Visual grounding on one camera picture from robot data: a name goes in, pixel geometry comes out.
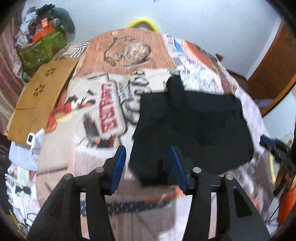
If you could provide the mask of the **black small garment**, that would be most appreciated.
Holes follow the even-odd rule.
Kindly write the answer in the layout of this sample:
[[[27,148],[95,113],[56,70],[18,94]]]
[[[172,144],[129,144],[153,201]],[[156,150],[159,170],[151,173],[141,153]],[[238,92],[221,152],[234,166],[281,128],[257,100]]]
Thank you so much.
[[[254,146],[241,101],[232,94],[187,91],[178,75],[168,79],[165,91],[143,93],[129,160],[143,186],[176,184],[172,146],[209,174],[250,162]]]

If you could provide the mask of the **wooden wardrobe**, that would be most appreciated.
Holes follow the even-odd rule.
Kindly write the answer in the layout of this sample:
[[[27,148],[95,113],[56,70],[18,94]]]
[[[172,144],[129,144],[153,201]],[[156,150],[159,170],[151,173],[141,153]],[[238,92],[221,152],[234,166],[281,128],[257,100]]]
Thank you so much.
[[[261,110],[265,116],[288,94],[295,84],[295,38],[288,25],[281,22],[276,36],[247,81],[253,99],[271,99]]]

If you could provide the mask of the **striped pink curtain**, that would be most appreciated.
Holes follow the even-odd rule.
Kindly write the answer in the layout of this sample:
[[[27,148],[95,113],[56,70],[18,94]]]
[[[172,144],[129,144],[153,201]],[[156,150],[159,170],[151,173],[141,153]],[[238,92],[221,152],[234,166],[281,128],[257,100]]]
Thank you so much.
[[[1,134],[13,114],[24,87],[22,63],[15,48],[20,30],[24,1],[17,1],[1,26]]]

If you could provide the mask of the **newspaper print bed sheet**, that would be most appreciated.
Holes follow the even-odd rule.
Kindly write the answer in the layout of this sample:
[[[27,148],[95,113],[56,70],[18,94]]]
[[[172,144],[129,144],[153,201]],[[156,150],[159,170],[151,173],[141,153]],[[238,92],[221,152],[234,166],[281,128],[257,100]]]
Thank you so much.
[[[263,219],[273,200],[260,110],[215,56],[157,32],[125,29],[90,40],[50,113],[39,155],[40,205],[66,173],[89,173],[127,150],[107,197],[117,240],[180,240],[190,197],[177,187],[167,149],[178,145],[210,174],[233,174]]]

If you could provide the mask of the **green storage bin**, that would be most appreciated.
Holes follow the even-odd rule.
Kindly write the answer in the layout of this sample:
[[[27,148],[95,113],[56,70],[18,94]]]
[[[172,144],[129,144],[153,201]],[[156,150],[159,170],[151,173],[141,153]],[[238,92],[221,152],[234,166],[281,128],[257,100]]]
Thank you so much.
[[[66,45],[67,39],[64,31],[53,30],[36,43],[16,49],[23,69],[33,70],[48,63]]]

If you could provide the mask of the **orange box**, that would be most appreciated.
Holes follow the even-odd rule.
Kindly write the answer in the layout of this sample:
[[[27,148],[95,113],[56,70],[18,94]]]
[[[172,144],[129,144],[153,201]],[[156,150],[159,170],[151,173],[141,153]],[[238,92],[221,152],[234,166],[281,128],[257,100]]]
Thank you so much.
[[[44,36],[48,35],[49,33],[51,33],[53,30],[55,30],[55,27],[53,25],[49,25],[48,27],[39,30],[39,32],[37,32],[36,34],[34,34],[32,36],[33,43],[36,43],[42,37],[44,37]]]

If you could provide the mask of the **yellow foam tube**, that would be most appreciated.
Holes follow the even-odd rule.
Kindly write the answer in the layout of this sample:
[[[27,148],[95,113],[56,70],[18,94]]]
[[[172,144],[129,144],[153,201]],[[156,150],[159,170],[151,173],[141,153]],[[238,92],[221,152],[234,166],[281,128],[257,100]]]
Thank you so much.
[[[127,28],[137,28],[139,26],[146,26],[150,31],[159,32],[156,24],[148,18],[136,18],[127,25]]]

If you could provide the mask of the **wooden bed post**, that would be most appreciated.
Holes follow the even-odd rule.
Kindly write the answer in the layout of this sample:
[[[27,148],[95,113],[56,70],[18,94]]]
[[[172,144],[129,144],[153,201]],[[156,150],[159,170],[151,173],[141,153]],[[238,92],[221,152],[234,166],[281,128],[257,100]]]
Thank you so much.
[[[215,54],[216,58],[221,62],[223,60],[223,56],[220,54]]]

